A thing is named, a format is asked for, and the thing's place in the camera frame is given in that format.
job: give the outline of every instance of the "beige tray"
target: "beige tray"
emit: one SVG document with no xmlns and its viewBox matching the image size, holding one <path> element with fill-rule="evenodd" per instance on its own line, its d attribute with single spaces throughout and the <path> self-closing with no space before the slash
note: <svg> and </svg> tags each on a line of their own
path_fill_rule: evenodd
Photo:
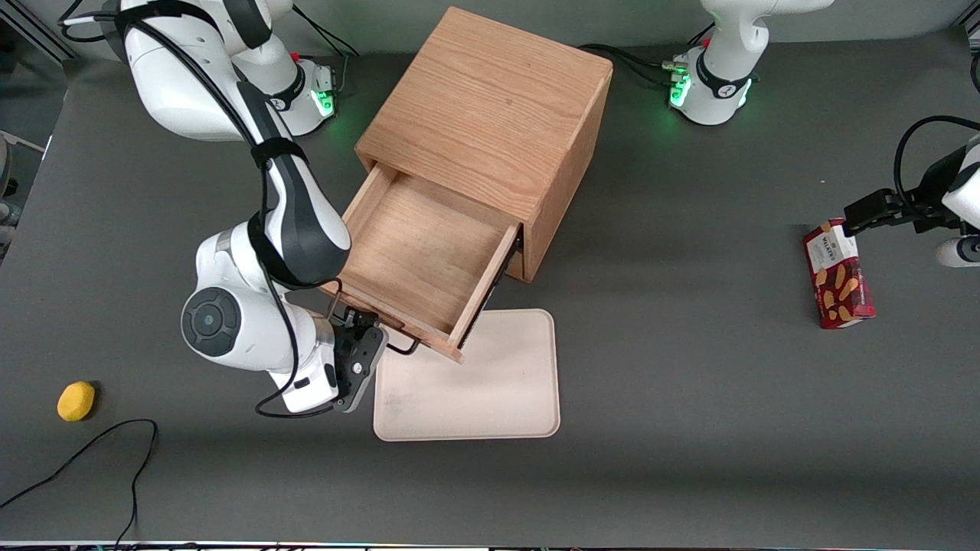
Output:
<svg viewBox="0 0 980 551">
<path fill-rule="evenodd" d="M 399 347 L 408 339 L 392 331 Z M 459 365 L 425 347 L 378 365 L 374 433 L 390 442 L 543 438 L 561 422 L 555 323 L 544 310 L 480 314 Z"/>
</svg>

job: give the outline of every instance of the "wooden cabinet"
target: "wooden cabinet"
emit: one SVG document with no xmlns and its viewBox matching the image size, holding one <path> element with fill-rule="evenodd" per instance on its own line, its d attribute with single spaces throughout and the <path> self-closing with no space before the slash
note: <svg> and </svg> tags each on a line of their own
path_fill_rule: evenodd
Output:
<svg viewBox="0 0 980 551">
<path fill-rule="evenodd" d="M 450 8 L 355 148 L 369 174 L 344 215 L 344 300 L 461 362 L 518 237 L 507 274 L 534 279 L 592 159 L 612 73 Z"/>
</svg>

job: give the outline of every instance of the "open drawer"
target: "open drawer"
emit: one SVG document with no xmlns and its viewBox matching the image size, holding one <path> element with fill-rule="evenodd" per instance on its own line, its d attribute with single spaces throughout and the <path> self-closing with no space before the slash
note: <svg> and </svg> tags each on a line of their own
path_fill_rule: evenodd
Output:
<svg viewBox="0 0 980 551">
<path fill-rule="evenodd" d="M 353 246 L 341 300 L 463 361 L 460 348 L 520 224 L 450 189 L 376 163 L 344 213 Z M 323 287 L 329 294 L 336 284 Z"/>
</svg>

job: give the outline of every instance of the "green indicator light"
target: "green indicator light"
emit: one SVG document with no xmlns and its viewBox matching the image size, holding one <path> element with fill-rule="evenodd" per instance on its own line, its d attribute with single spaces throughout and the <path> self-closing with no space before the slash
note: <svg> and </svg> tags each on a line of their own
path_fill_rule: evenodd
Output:
<svg viewBox="0 0 980 551">
<path fill-rule="evenodd" d="M 674 107 L 680 107 L 684 105 L 684 99 L 687 98 L 687 91 L 691 88 L 691 78 L 687 75 L 680 81 L 674 84 L 677 90 L 674 90 L 670 94 L 670 103 Z"/>
<path fill-rule="evenodd" d="M 313 96 L 314 102 L 317 103 L 317 109 L 319 113 L 327 118 L 333 115 L 333 94 L 330 92 L 319 92 L 316 90 L 310 90 L 310 95 Z"/>
<path fill-rule="evenodd" d="M 749 88 L 751 87 L 752 87 L 752 79 L 749 78 L 749 81 L 745 83 L 745 91 L 742 92 L 742 99 L 738 100 L 739 107 L 745 105 L 745 98 L 749 97 Z"/>
</svg>

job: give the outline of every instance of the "gray table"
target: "gray table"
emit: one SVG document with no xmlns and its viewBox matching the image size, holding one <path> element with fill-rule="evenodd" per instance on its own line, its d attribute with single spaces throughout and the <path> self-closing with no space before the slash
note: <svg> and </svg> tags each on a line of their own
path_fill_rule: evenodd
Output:
<svg viewBox="0 0 980 551">
<path fill-rule="evenodd" d="M 410 59 L 353 61 L 339 117 L 300 139 L 339 210 L 364 179 L 354 143 Z M 961 31 L 777 44 L 748 105 L 715 128 L 617 72 L 540 275 L 490 304 L 554 315 L 561 429 L 390 444 L 370 395 L 351 416 L 262 419 L 268 376 L 187 349 L 194 251 L 255 210 L 255 168 L 241 144 L 154 124 L 122 65 L 70 66 L 0 268 L 2 493 L 111 423 L 151 417 L 162 440 L 137 538 L 976 549 L 980 272 L 933 261 L 947 234 L 869 232 L 879 318 L 823 331 L 800 241 L 891 184 L 913 121 L 980 117 L 968 67 Z M 924 129 L 909 182 L 967 136 Z M 103 404 L 69 425 L 54 404 L 77 379 L 101 380 Z M 147 437 L 127 429 L 0 512 L 2 538 L 114 538 Z"/>
</svg>

